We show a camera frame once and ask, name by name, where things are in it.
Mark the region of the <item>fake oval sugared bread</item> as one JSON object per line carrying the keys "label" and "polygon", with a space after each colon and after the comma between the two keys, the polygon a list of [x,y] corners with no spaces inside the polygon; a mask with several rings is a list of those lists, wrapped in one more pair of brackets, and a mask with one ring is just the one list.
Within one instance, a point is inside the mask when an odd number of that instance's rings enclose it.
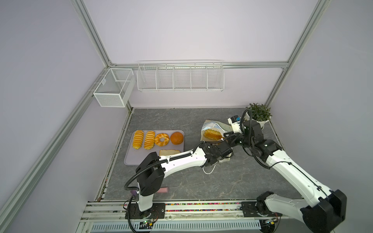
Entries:
{"label": "fake oval sugared bread", "polygon": [[213,129],[207,129],[204,131],[204,137],[209,139],[210,141],[220,141],[223,139],[222,134]]}

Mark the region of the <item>paper bag with landscape print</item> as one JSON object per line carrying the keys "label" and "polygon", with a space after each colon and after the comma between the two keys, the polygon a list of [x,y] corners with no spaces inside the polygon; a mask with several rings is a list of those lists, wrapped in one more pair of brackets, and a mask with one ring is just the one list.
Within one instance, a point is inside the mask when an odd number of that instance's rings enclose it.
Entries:
{"label": "paper bag with landscape print", "polygon": [[201,140],[202,141],[222,141],[225,139],[224,133],[232,131],[232,127],[228,124],[213,121],[205,120],[202,129],[201,129]]}

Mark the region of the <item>round orange fake bun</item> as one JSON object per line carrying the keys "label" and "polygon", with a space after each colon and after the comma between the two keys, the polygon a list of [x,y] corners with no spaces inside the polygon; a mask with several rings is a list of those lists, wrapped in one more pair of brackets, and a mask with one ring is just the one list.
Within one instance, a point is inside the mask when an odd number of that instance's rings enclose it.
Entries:
{"label": "round orange fake bun", "polygon": [[181,133],[181,132],[174,132],[171,136],[170,136],[170,141],[172,144],[174,145],[180,145],[183,143],[184,141],[184,135]]}

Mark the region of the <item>fake toast slice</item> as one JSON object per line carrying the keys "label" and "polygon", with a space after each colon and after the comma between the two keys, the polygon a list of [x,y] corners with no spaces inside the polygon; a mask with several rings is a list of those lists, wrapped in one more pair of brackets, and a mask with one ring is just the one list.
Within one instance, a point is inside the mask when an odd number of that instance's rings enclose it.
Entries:
{"label": "fake toast slice", "polygon": [[179,154],[179,150],[160,150],[159,156],[170,156],[170,155],[175,155]]}

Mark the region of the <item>fake braided ring bread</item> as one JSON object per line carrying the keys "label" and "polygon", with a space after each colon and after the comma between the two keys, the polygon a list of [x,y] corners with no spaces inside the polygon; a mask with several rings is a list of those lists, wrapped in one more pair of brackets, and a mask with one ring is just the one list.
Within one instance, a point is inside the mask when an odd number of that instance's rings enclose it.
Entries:
{"label": "fake braided ring bread", "polygon": [[164,147],[168,145],[170,141],[169,135],[166,133],[160,133],[155,136],[154,143],[159,147]]}

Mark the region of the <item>fake yellow ridged bread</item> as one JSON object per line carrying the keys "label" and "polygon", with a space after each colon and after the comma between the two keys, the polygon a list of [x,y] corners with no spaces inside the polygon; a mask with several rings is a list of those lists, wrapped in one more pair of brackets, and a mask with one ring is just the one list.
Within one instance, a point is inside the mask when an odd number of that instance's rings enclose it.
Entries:
{"label": "fake yellow ridged bread", "polygon": [[133,135],[133,143],[132,146],[134,149],[138,150],[142,147],[144,140],[144,132],[142,130],[137,130],[134,132]]}
{"label": "fake yellow ridged bread", "polygon": [[148,131],[144,140],[144,149],[150,150],[154,147],[155,131]]}

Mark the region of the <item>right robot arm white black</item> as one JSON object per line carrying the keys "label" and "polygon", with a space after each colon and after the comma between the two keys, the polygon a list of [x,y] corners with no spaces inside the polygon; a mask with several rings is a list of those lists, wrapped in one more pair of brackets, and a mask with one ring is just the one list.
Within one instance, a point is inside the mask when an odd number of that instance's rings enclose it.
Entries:
{"label": "right robot arm white black", "polygon": [[256,199],[261,215],[273,212],[289,216],[314,233],[330,233],[345,221],[347,196],[342,191],[333,191],[299,167],[275,141],[264,138],[256,121],[233,116],[228,123],[234,133],[240,134],[236,145],[242,146],[263,168],[276,170],[302,196],[290,199],[267,191]]}

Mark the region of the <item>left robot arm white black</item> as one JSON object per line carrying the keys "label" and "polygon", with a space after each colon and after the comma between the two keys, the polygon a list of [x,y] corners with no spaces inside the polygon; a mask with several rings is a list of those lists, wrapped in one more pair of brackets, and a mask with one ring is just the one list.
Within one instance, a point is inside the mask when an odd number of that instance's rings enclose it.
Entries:
{"label": "left robot arm white black", "polygon": [[134,190],[140,212],[153,206],[153,196],[168,176],[192,167],[209,167],[233,153],[228,142],[201,141],[194,149],[175,155],[158,156],[152,152],[140,163],[136,173],[125,183],[125,190]]}

